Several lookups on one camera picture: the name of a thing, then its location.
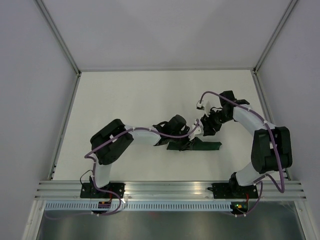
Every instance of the white enclosure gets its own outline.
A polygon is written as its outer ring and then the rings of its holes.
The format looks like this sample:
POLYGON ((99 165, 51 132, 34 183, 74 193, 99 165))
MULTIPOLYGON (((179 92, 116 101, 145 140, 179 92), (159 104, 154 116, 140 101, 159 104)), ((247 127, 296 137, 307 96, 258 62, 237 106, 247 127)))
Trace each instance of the white enclosure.
MULTIPOLYGON (((36 239, 39 181, 78 183, 91 136, 110 121, 148 127, 180 114, 190 126, 207 90, 233 90, 289 128, 296 185, 265 191, 297 192, 305 238, 320 239, 318 0, 4 0, 0 12, 2 239, 36 239)), ((222 142, 217 151, 130 146, 111 180, 228 180, 252 139, 230 121, 203 138, 222 142)))
POLYGON ((44 0, 86 70, 252 68, 290 0, 44 0))

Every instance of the aluminum frame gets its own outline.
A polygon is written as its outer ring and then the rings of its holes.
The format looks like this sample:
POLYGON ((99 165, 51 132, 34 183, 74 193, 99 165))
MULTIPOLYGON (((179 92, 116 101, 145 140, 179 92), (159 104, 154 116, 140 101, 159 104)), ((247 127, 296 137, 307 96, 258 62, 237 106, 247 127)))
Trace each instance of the aluminum frame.
MULTIPOLYGON (((207 190, 214 183, 228 181, 124 181, 125 201, 177 201, 177 202, 242 202, 243 199, 215 199, 213 193, 207 190)), ((285 181, 286 192, 280 193, 271 181, 263 181, 261 201, 306 201, 306 195, 299 181, 285 181)), ((87 201, 80 198, 81 184, 79 181, 41 181, 35 193, 34 200, 56 201, 87 201)))

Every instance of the metal profile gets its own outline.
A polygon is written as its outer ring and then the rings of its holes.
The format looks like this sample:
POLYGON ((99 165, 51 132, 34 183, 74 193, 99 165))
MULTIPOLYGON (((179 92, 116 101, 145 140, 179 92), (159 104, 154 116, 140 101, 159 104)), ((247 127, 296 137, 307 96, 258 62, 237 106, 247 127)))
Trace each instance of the metal profile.
POLYGON ((301 227, 304 232, 306 240, 319 240, 320 236, 315 221, 311 219, 311 213, 307 202, 296 201, 294 202, 296 212, 300 219, 301 227))
MULTIPOLYGON (((130 202, 174 201, 174 202, 238 202, 243 199, 214 199, 207 190, 212 183, 227 181, 126 181, 124 199, 130 202)), ((35 200, 87 201, 80 198, 81 184, 78 181, 41 181, 35 193, 35 200)), ((306 195, 299 181, 285 181, 285 193, 280 193, 271 181, 263 181, 261 201, 306 201, 306 195)))
POLYGON ((266 56, 268 55, 270 49, 272 48, 272 46, 274 45, 275 41, 277 40, 279 33, 281 32, 281 30, 283 29, 284 25, 286 24, 289 16, 291 15, 291 13, 293 12, 295 6, 297 5, 297 2, 299 0, 291 0, 290 3, 288 4, 288 6, 286 7, 279 23, 277 24, 274 32, 272 33, 268 43, 266 44, 258 62, 256 63, 255 67, 254 67, 254 71, 258 72, 259 69, 261 68, 262 64, 264 63, 266 56))
POLYGON ((77 93, 77 89, 78 89, 78 86, 79 86, 80 78, 81 78, 81 73, 77 76, 76 80, 74 81, 73 91, 72 91, 72 94, 70 95, 70 99, 68 101, 69 104, 68 104, 68 107, 67 107, 67 109, 66 109, 66 111, 64 113, 63 123, 62 123, 61 129, 60 129, 59 138, 58 138, 58 140, 56 142, 56 145, 54 147, 54 154, 53 154, 52 159, 51 159, 52 166, 51 166, 51 170, 50 170, 49 175, 48 175, 48 179, 49 180, 53 179, 53 174, 55 172, 55 168, 56 168, 56 164, 57 164, 57 161, 58 161, 58 158, 59 158, 59 154, 60 154, 60 150, 61 150, 61 147, 62 147, 62 143, 64 141, 64 136, 65 136, 65 133, 66 133, 66 130, 67 130, 67 126, 68 126, 68 121, 69 121, 69 118, 70 118, 70 115, 71 115, 71 110, 72 110, 72 107, 74 105, 74 101, 75 101, 75 98, 76 98, 76 93, 77 93))
POLYGON ((37 239, 40 223, 44 214, 46 201, 33 201, 32 208, 27 220, 22 240, 37 239))
POLYGON ((34 3, 36 4, 36 6, 38 7, 38 9, 40 10, 42 16, 44 17, 46 23, 48 24, 52 34, 54 35, 57 43, 59 44, 62 52, 64 53, 64 55, 66 56, 66 59, 68 60, 68 62, 70 63, 72 69, 74 70, 75 74, 77 74, 77 76, 81 73, 81 71, 79 70, 74 58, 72 57, 64 39, 62 38, 53 18, 51 17, 45 3, 42 0, 34 0, 34 3))
MULTIPOLYGON (((108 211, 113 211, 118 207, 115 200, 108 207, 108 211)), ((99 201, 47 201, 46 211, 52 210, 73 210, 73 211, 103 211, 105 208, 99 207, 99 201)), ((120 211, 166 211, 166 212, 230 212, 231 202, 176 202, 176 201, 127 201, 119 208, 120 211)))

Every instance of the black joint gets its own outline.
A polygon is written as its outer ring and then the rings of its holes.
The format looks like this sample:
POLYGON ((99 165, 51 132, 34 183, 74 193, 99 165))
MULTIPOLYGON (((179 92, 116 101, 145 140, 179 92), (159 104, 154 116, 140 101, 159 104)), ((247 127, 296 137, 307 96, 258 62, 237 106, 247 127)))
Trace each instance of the black joint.
MULTIPOLYGON (((186 126, 186 120, 180 116, 175 115, 173 118, 170 119, 168 122, 161 122, 157 125, 153 125, 153 127, 162 134, 172 135, 172 136, 181 136, 185 135, 189 132, 190 127, 186 126)), ((183 138, 170 138, 166 136, 161 136, 161 139, 155 146, 166 145, 169 142, 177 142, 183 141, 183 138)))
MULTIPOLYGON (((271 132, 280 156, 282 168, 291 167, 292 151, 288 128, 275 127, 271 132)), ((279 171, 275 150, 270 147, 270 142, 270 135, 266 129, 259 129, 254 132, 251 162, 253 168, 260 174, 269 171, 279 171)))
MULTIPOLYGON (((97 132, 91 139, 91 149, 99 147, 101 144, 110 140, 112 136, 116 136, 126 130, 125 125, 120 119, 115 119, 107 126, 97 132)), ((134 138, 130 133, 126 133, 119 137, 116 141, 109 143, 95 152, 100 165, 109 165, 116 161, 121 154, 132 143, 134 138)))

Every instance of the white table surface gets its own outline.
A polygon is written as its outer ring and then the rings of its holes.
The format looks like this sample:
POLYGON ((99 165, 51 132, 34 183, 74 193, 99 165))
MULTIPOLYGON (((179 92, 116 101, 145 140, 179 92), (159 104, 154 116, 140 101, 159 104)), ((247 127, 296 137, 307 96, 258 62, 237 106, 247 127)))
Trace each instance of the white table surface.
MULTIPOLYGON (((203 111, 196 103, 203 92, 233 90, 262 113, 249 70, 83 72, 55 169, 54 180, 79 180, 93 163, 84 159, 90 138, 114 119, 149 127, 179 114, 190 126, 203 111)), ((218 97, 206 95, 212 106, 218 97)), ((166 146, 131 145, 113 163, 113 181, 218 181, 228 180, 251 160, 253 137, 239 123, 225 123, 215 136, 217 151, 168 151, 166 146)))

